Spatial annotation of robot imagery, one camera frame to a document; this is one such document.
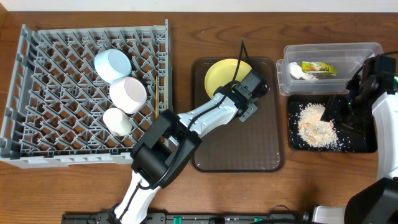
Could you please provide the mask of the small pale green cup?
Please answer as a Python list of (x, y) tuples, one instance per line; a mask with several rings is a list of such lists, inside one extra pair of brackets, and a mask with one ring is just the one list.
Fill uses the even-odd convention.
[(129, 117), (118, 108), (106, 110), (103, 115), (103, 122), (109, 131), (116, 136), (125, 136), (132, 129)]

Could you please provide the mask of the yellow plate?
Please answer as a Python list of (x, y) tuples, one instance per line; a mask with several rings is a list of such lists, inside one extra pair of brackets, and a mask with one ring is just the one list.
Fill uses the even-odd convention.
[[(215, 91), (220, 86), (225, 86), (234, 77), (238, 59), (224, 59), (213, 64), (205, 75), (205, 90), (210, 98), (213, 98)], [(235, 80), (243, 81), (246, 75), (252, 70), (252, 67), (241, 61)]]

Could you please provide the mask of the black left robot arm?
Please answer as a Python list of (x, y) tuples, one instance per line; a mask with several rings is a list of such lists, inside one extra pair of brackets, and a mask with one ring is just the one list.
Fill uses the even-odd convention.
[(131, 149), (131, 183), (108, 222), (141, 223), (157, 191), (177, 178), (202, 137), (234, 118), (247, 120), (267, 91), (267, 87), (235, 83), (219, 87), (210, 101), (188, 113), (161, 112)]

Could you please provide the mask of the light blue bowl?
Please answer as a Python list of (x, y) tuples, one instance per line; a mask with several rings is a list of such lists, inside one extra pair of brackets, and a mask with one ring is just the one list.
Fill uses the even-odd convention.
[(130, 75), (132, 65), (128, 57), (120, 50), (109, 49), (98, 53), (94, 58), (95, 70), (106, 83)]

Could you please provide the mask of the wooden chopstick with pattern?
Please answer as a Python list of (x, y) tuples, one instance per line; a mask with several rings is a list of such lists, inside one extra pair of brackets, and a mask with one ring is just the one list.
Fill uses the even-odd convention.
[(155, 78), (155, 118), (159, 115), (159, 76)]

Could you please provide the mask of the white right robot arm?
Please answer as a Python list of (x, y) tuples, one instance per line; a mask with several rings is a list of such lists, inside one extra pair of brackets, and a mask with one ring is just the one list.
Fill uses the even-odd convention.
[(344, 207), (317, 206), (313, 223), (397, 223), (397, 80), (384, 81), (371, 106), (377, 129), (377, 181)]

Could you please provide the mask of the green snack wrapper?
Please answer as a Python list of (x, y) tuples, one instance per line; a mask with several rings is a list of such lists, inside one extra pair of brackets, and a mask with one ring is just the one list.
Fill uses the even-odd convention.
[(336, 75), (338, 73), (332, 65), (324, 62), (302, 62), (301, 68), (304, 73), (312, 75), (319, 73)]

